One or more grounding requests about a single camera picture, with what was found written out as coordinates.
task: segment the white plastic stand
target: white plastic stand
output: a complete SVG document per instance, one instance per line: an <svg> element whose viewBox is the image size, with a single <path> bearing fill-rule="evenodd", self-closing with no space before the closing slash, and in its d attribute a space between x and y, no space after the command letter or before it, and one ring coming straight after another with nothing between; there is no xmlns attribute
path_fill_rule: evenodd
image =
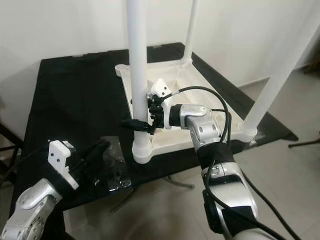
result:
<svg viewBox="0 0 320 240"><path fill-rule="evenodd" d="M140 121L152 123L148 117L147 94L154 90L159 82L164 82L167 91L176 92L178 89L189 86L204 86L215 90L200 72L192 65L192 45L194 31L199 9L199 1L193 0L190 15L184 55L181 60L164 61L147 64L146 21L143 0L127 0L127 21L129 38L129 63L130 66L119 64L115 66L116 74L122 78L125 94L130 108L131 117ZM257 134L257 126L267 112L270 104L279 92L289 73L298 61L303 49L310 39L304 39L295 51L293 59L287 63L285 70L279 70L273 76L256 104L244 121L228 106L232 115L231 139L250 142ZM212 109L222 108L219 100L212 94L191 90L173 96L171 105L175 104L200 104ZM217 112L215 120L218 127L223 129L225 116ZM178 127L157 129L154 135L146 132L134 132L132 153L135 161L145 164L152 156L192 148L192 140L188 130Z"/></svg>

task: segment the white wall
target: white wall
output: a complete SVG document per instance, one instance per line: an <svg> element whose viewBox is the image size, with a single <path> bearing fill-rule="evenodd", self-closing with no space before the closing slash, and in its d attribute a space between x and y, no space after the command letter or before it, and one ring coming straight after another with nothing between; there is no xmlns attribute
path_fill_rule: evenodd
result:
<svg viewBox="0 0 320 240"><path fill-rule="evenodd" d="M295 68L301 68L305 65L310 64L315 55L319 53L320 51L320 26L318 26L318 29L316 30L313 38L309 42L308 46L304 50L304 53L300 57L299 61L296 63Z"/></svg>
<svg viewBox="0 0 320 240"><path fill-rule="evenodd" d="M237 86L272 74L315 0L203 0L194 52ZM191 0L147 1L147 44L184 42ZM0 120L23 138L41 59L128 47L124 0L0 1Z"/></svg>

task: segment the tiled floor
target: tiled floor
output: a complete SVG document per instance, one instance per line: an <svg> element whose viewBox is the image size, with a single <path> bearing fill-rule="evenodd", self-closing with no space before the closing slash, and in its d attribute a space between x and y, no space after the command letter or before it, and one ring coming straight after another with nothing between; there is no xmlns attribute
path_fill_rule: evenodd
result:
<svg viewBox="0 0 320 240"><path fill-rule="evenodd" d="M255 99L264 83L243 88ZM294 72L273 102L270 112L296 133L313 140L320 130L320 77ZM278 140L234 157L251 181L278 208L304 240L320 239L320 144L288 148ZM178 173L173 179L195 184L195 189L173 186L162 179L143 185L119 211L110 209L128 194L68 210L67 231L76 240L219 240L203 208L200 168ZM6 218L12 187L0 192L0 229ZM288 239L273 213L256 196L260 220Z"/></svg>

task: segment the white plastic part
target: white plastic part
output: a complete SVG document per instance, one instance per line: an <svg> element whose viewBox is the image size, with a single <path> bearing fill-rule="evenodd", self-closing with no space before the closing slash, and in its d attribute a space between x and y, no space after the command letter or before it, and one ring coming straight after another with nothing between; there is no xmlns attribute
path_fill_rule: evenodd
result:
<svg viewBox="0 0 320 240"><path fill-rule="evenodd" d="M133 106L130 104L130 99L132 98L130 68L127 65L119 64L115 66L115 71L122 79L132 116ZM215 90L192 64L182 67L180 60L148 63L146 66L146 78L148 79L150 92L152 87L156 86L155 84L160 81L159 79L164 81L168 89L173 93L177 92L178 89L195 85ZM172 106L175 104L199 104L212 109L223 108L220 101L214 95L203 90L185 91L168 98L168 100L169 99L171 100L170 105ZM231 139L239 139L241 141L242 138L248 139L248 136L239 132L237 127L243 120L229 105L228 109L232 115ZM214 117L218 123L217 127L223 130L225 124L224 113L216 112ZM154 135L149 135L149 139L151 142L150 159L155 155L193 148L190 131L180 129L179 127L172 127L170 130L157 129Z"/></svg>
<svg viewBox="0 0 320 240"><path fill-rule="evenodd" d="M59 140L49 143L48 162L51 166L76 190L79 184L70 175L69 167L66 166L67 158L70 157L70 150Z"/></svg>
<svg viewBox="0 0 320 240"><path fill-rule="evenodd" d="M164 97L171 94L171 91L167 84L159 78L151 87L150 95L149 97L152 98L152 95L157 95L158 97ZM169 113L171 108L171 98L167 98L163 101L161 104L161 107L163 108L163 124L165 129L171 129L171 126L169 124Z"/></svg>
<svg viewBox="0 0 320 240"><path fill-rule="evenodd" d="M130 114L133 119L144 122L148 120L151 124L151 119L148 118L147 89L151 92L151 88L159 84L159 79L162 79L172 93L190 86L204 86L215 90L192 65L192 46L195 38L199 1L193 0L192 2L183 58L175 61L147 64L146 21L143 0L127 0L130 66L119 64L115 66L115 71L122 78ZM170 103L169 101L167 103L168 106L199 104L213 109L222 108L221 103L215 96L201 90L177 94L170 99ZM239 126L242 126L242 119L230 106L228 106L228 109L232 115L231 139L250 142L257 134L257 131L239 128ZM223 130L225 124L224 113L217 112L215 121L218 123L217 127ZM167 116L164 122L165 127L169 129ZM178 127L172 127L171 130L157 129L154 135L149 135L146 132L134 132L132 153L135 161L140 164L147 163L155 155L189 148L193 148L189 131Z"/></svg>
<svg viewBox="0 0 320 240"><path fill-rule="evenodd" d="M147 44L146 13L144 0L127 0L127 25L129 40L129 63L132 83L133 118L146 122L148 120L147 101ZM132 153L135 161L147 163L151 153L148 133L135 131Z"/></svg>
<svg viewBox="0 0 320 240"><path fill-rule="evenodd" d="M185 41L183 58L181 59L181 64L191 64L192 63L192 49L195 39L195 28L197 24L197 17L199 12L199 2L200 0L192 1L191 15L189 20L188 33Z"/></svg>
<svg viewBox="0 0 320 240"><path fill-rule="evenodd" d="M313 14L309 15L304 26L300 28L299 35L292 39L292 44L287 44L286 54L283 55L282 64L278 65L278 69L268 80L244 122L238 126L241 132L247 136L251 135L251 139L257 134L258 124L275 100L308 43L317 31L320 24L319 12L320 2L315 1L313 4Z"/></svg>

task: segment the screw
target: screw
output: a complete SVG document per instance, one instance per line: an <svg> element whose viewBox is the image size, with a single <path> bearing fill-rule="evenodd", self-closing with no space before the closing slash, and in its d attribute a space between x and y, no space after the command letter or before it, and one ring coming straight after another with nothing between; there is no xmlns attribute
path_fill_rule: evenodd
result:
<svg viewBox="0 0 320 240"><path fill-rule="evenodd" d="M100 180L97 179L97 180L95 180L94 185L97 186L99 183L100 183Z"/></svg>

